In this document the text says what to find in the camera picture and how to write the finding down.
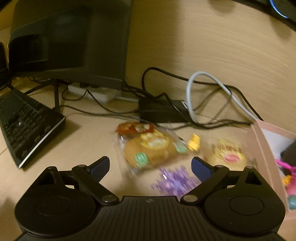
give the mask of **purple wrapper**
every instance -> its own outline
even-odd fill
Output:
[[[177,196],[180,199],[186,193],[195,188],[200,181],[197,177],[190,176],[186,167],[171,169],[160,168],[161,180],[152,184],[152,189],[158,189],[162,194],[167,196]]]

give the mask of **plastic packaging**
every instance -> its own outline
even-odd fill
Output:
[[[190,175],[185,166],[174,171],[161,167],[157,183],[152,184],[152,189],[158,189],[165,196],[177,196],[180,199],[194,189],[201,182],[195,175]]]
[[[153,124],[125,122],[116,132],[121,153],[133,173],[159,167],[188,151],[173,131]]]
[[[253,166],[243,154],[241,145],[225,139],[203,139],[202,153],[205,161],[212,166],[223,165],[232,171],[242,171],[245,166]]]

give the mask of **monitor stand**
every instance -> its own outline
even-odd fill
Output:
[[[55,109],[59,108],[59,85],[60,84],[69,84],[63,80],[58,80],[58,79],[51,79],[48,81],[45,81],[44,83],[28,90],[27,92],[25,92],[26,95],[31,94],[34,91],[40,90],[46,86],[52,85],[54,87],[54,107]]]

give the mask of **pink toy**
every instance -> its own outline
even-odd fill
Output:
[[[286,186],[286,192],[288,196],[296,195],[296,167],[291,167],[288,163],[282,162],[279,159],[276,160],[277,164],[291,172],[292,181]]]

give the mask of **snack bag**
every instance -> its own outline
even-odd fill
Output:
[[[122,123],[117,128],[118,142],[133,173],[157,167],[187,153],[187,146],[165,128],[146,123]]]
[[[212,166],[224,165],[233,171],[242,171],[248,165],[242,148],[228,140],[219,140],[213,145],[212,155],[207,158],[207,162]]]

